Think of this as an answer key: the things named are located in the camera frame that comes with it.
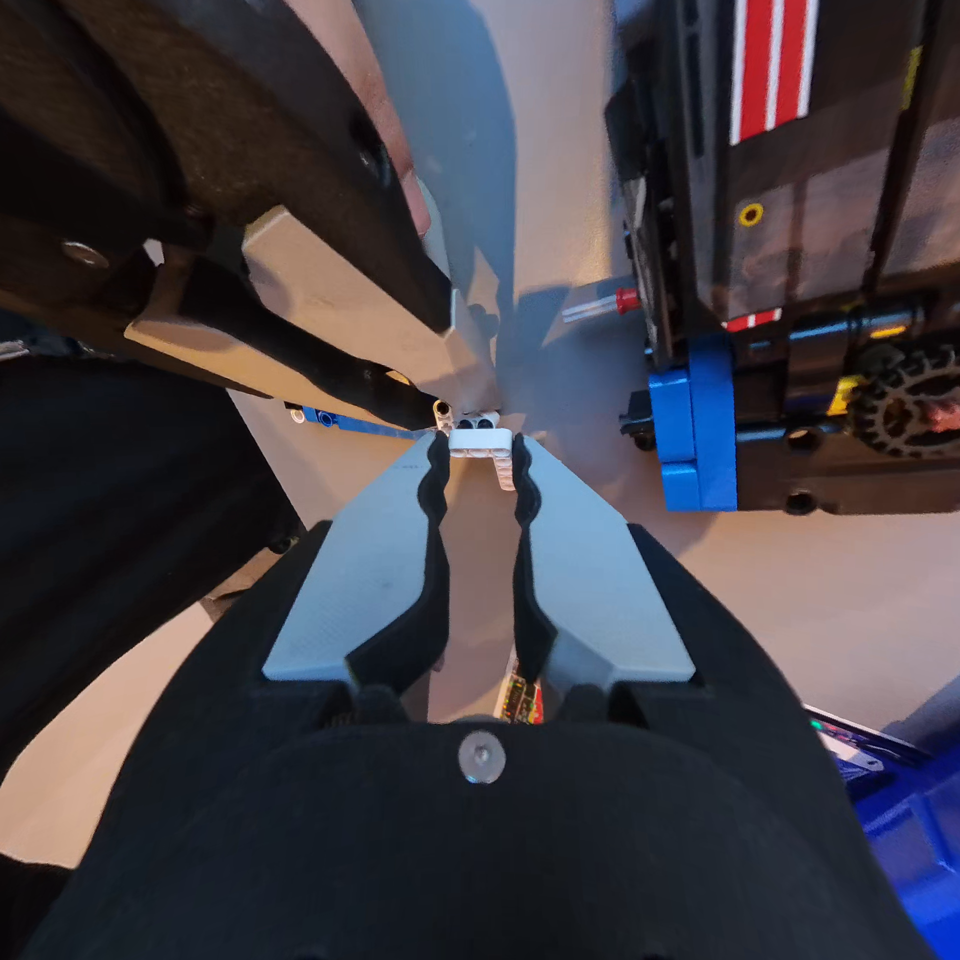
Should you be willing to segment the blue plastic bin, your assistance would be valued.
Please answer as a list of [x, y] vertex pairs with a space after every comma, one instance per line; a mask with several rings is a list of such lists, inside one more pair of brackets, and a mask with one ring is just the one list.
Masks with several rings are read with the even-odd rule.
[[871, 850], [938, 958], [959, 957], [959, 678], [882, 733], [926, 755], [856, 811]]

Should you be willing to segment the brick race car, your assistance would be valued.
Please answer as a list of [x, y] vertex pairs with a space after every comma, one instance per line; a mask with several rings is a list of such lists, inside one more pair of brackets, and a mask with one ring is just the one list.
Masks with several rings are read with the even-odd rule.
[[563, 318], [642, 313], [666, 509], [957, 513], [958, 2], [613, 17], [631, 282]]

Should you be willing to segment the person's black jacket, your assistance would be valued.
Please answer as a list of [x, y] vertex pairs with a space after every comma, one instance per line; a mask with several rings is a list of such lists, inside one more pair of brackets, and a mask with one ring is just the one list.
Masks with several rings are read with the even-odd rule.
[[139, 642], [304, 533], [227, 390], [2, 310], [1, 763]]

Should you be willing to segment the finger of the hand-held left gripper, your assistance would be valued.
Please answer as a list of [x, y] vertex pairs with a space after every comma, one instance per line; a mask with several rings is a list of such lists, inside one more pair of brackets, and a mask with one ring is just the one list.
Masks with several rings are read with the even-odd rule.
[[281, 206], [246, 228], [243, 252], [271, 312], [457, 414], [499, 409], [491, 340], [456, 287], [443, 299], [451, 329], [436, 334]]
[[181, 247], [164, 247], [147, 306], [126, 340], [225, 379], [237, 390], [388, 426], [435, 426], [432, 394], [355, 357], [269, 310], [239, 272]]

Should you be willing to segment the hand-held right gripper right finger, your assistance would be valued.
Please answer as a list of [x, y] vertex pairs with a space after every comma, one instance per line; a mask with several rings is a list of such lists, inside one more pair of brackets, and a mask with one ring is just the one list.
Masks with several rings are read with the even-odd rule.
[[534, 438], [512, 446], [514, 649], [547, 687], [685, 683], [695, 672], [626, 519]]

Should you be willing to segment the person's left hand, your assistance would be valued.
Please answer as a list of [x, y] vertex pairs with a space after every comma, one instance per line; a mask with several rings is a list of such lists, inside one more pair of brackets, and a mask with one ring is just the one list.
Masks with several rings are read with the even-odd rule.
[[426, 237], [431, 219], [410, 145], [388, 93], [377, 54], [351, 1], [288, 1], [287, 6], [329, 54], [383, 141], [414, 227]]

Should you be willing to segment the blue white brick assembly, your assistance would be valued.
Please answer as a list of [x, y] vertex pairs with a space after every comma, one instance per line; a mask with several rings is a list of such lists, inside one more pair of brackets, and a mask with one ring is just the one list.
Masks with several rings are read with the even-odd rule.
[[[386, 424], [374, 423], [366, 419], [346, 416], [344, 414], [334, 414], [314, 407], [304, 407], [290, 402], [284, 402], [283, 405], [295, 424], [302, 425], [309, 423], [322, 426], [326, 429], [338, 429], [340, 431], [365, 436], [416, 441], [436, 429], [434, 426], [420, 430], [406, 430]], [[455, 428], [497, 428], [499, 421], [500, 414], [496, 411], [461, 414], [458, 416], [450, 414], [449, 416], [449, 425]]]

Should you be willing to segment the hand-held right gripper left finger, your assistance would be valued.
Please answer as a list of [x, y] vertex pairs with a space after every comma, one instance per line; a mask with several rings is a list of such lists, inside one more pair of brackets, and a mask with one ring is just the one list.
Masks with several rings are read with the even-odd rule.
[[448, 437], [419, 439], [331, 521], [262, 672], [403, 695], [450, 639], [450, 562], [441, 537]]

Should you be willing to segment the white angled brick beam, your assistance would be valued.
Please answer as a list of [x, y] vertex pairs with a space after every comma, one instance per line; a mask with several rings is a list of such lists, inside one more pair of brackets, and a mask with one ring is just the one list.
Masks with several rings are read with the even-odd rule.
[[505, 427], [454, 428], [448, 435], [450, 459], [489, 460], [501, 490], [516, 490], [513, 477], [514, 434]]

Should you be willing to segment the holographic sticker sheet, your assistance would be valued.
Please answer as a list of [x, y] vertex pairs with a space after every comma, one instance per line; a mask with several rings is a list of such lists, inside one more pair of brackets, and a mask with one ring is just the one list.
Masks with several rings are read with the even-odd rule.
[[[933, 762], [931, 753], [912, 743], [809, 705], [803, 710], [824, 749], [831, 754], [854, 802], [893, 786], [908, 774], [924, 771]], [[510, 724], [529, 725], [541, 724], [545, 719], [541, 684], [522, 678], [515, 649], [510, 650], [493, 717]]]

